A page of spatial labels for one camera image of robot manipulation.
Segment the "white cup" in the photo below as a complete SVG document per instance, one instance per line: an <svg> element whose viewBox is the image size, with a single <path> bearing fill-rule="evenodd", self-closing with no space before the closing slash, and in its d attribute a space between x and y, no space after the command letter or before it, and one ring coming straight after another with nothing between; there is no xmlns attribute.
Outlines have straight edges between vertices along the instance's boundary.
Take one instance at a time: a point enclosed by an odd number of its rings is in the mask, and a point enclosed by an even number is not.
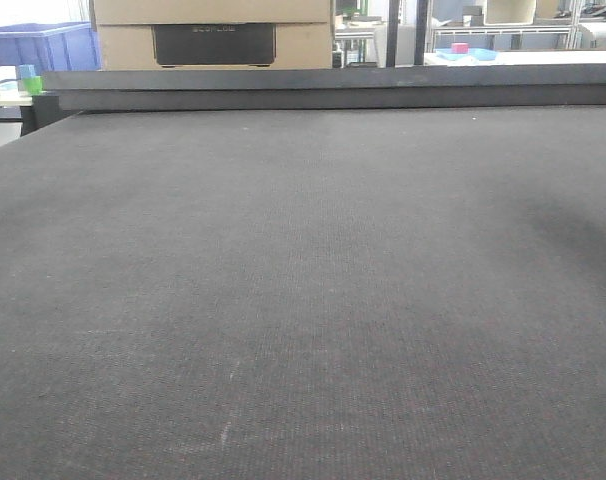
<svg viewBox="0 0 606 480"><path fill-rule="evenodd" d="M16 67L0 67L0 95L2 97L19 96L19 82L16 77Z"/></svg>

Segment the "pink block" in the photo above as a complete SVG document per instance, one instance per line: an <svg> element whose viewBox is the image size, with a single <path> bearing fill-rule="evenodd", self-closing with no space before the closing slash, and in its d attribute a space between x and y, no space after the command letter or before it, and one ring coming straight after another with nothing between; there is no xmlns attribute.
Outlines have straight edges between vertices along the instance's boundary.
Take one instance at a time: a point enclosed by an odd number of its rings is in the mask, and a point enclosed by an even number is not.
<svg viewBox="0 0 606 480"><path fill-rule="evenodd" d="M467 53L470 50L470 46L467 43L453 43L452 53Z"/></svg>

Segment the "blue plastic crate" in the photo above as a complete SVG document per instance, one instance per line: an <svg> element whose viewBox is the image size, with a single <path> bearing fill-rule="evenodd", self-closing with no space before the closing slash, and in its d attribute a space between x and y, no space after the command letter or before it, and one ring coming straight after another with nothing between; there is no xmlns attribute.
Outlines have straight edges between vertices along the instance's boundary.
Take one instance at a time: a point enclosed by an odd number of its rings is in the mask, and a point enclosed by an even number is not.
<svg viewBox="0 0 606 480"><path fill-rule="evenodd" d="M22 23L0 27L0 65L33 64L43 71L98 70L96 33L87 22Z"/></svg>

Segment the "black label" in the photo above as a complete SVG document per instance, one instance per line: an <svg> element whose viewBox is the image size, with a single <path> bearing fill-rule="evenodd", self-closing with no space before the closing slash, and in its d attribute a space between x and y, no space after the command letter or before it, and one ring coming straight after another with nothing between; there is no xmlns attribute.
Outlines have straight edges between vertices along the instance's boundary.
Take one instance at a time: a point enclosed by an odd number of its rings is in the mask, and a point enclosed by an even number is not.
<svg viewBox="0 0 606 480"><path fill-rule="evenodd" d="M154 51L162 66L271 65L276 57L276 26L155 25Z"/></svg>

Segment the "gray carpet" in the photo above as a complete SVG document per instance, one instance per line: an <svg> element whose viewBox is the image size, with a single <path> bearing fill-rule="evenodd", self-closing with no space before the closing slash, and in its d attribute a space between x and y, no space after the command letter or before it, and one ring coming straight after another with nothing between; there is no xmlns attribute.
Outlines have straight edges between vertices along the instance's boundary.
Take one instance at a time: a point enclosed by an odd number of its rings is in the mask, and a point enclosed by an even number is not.
<svg viewBox="0 0 606 480"><path fill-rule="evenodd" d="M71 118L0 149L0 480L606 480L606 108Z"/></svg>

